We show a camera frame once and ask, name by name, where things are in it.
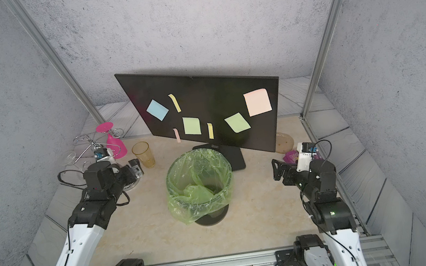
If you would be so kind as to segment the small pink strip note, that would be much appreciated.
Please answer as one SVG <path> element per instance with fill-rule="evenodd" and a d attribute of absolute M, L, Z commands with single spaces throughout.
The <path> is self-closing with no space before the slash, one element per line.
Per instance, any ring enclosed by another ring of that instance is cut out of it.
<path fill-rule="evenodd" d="M 173 131 L 174 131 L 174 134 L 175 134 L 175 138 L 176 138 L 176 140 L 177 140 L 177 143 L 181 143 L 181 137 L 180 137 L 180 135 L 179 135 L 179 131 L 178 131 L 178 129 L 177 129 L 177 128 L 174 128 L 174 129 L 173 129 Z"/>

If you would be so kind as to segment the large pink sticky note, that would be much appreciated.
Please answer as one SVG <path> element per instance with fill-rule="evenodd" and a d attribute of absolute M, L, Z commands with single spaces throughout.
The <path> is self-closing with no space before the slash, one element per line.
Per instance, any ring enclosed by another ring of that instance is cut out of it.
<path fill-rule="evenodd" d="M 272 110 L 268 92 L 264 88 L 246 93 L 243 97 L 250 117 L 264 114 Z"/>

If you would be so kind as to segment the light blue sticky note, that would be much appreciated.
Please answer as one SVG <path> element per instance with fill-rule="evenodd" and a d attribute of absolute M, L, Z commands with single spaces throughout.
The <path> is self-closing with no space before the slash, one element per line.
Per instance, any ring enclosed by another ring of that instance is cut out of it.
<path fill-rule="evenodd" d="M 166 108 L 165 106 L 161 105 L 159 102 L 153 99 L 146 111 L 161 122 L 164 121 L 166 115 L 169 113 L 168 108 Z"/>

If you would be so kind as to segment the small yellow strip note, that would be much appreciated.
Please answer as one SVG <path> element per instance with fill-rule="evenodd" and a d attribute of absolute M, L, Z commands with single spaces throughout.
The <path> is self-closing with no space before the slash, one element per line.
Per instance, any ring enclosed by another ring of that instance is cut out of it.
<path fill-rule="evenodd" d="M 214 135 L 214 127 L 213 127 L 213 124 L 212 124 L 212 123 L 208 123 L 208 124 L 207 124 L 207 126 L 208 126 L 209 139 L 210 139 L 210 140 L 214 140 L 215 135 Z"/>

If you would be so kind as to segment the green square sticky note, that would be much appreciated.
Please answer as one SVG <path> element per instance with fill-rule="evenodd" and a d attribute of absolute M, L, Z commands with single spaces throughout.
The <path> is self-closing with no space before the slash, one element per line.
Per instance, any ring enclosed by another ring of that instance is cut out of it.
<path fill-rule="evenodd" d="M 183 127 L 186 135 L 201 135 L 201 124 L 199 118 L 183 117 Z"/>

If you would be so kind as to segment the yellow strip sticky note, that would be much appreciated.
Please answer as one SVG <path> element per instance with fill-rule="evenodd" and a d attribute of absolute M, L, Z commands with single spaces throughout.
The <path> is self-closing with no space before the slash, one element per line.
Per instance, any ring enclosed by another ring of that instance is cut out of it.
<path fill-rule="evenodd" d="M 175 109 L 176 109 L 177 113 L 180 113 L 180 112 L 181 112 L 181 107 L 180 107 L 180 105 L 179 105 L 179 103 L 178 103 L 178 101 L 177 101 L 177 99 L 176 99 L 175 95 L 173 95 L 173 94 L 169 94 L 169 95 L 168 95 L 168 97 L 169 97 L 169 98 L 171 99 L 171 101 L 173 102 L 174 107 L 175 107 Z"/>

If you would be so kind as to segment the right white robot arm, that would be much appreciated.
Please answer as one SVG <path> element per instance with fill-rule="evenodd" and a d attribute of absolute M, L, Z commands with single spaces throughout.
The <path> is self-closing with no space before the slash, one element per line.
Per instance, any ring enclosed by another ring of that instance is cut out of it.
<path fill-rule="evenodd" d="M 338 196 L 335 165 L 314 159 L 307 170 L 298 171 L 274 159 L 272 167 L 275 181 L 299 189 L 302 206 L 320 232 L 297 236 L 295 260 L 302 266 L 368 266 L 353 214 Z"/>

